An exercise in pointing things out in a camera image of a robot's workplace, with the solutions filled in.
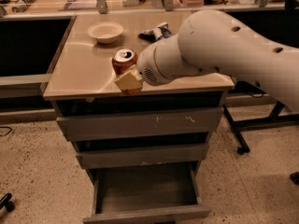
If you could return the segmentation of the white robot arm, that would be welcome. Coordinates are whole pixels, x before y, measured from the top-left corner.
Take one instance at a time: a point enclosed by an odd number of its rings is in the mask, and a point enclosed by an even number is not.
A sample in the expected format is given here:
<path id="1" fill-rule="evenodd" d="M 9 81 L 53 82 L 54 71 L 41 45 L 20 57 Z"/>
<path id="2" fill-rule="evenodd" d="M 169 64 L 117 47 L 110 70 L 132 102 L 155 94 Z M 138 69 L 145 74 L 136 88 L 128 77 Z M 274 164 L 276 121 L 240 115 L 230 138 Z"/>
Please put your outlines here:
<path id="1" fill-rule="evenodd" d="M 218 10 L 190 15 L 176 34 L 144 49 L 115 84 L 135 90 L 144 82 L 159 86 L 211 73 L 246 81 L 290 110 L 299 109 L 299 49 L 271 41 Z"/>

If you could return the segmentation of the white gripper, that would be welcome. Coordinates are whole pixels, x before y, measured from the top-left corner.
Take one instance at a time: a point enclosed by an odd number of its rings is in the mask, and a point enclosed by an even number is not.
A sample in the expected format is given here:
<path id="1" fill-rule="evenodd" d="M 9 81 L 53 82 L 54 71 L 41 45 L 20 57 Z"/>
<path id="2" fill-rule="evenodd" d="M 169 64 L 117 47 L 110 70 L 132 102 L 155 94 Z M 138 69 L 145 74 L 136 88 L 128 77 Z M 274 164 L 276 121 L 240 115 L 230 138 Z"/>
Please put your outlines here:
<path id="1" fill-rule="evenodd" d="M 130 66 L 117 76 L 114 83 L 125 91 L 140 89 L 143 80 L 151 86 L 159 86 L 180 77 L 194 77 L 199 74 L 200 70 L 182 57 L 178 36 L 172 35 L 145 48 L 139 54 L 136 65 Z"/>

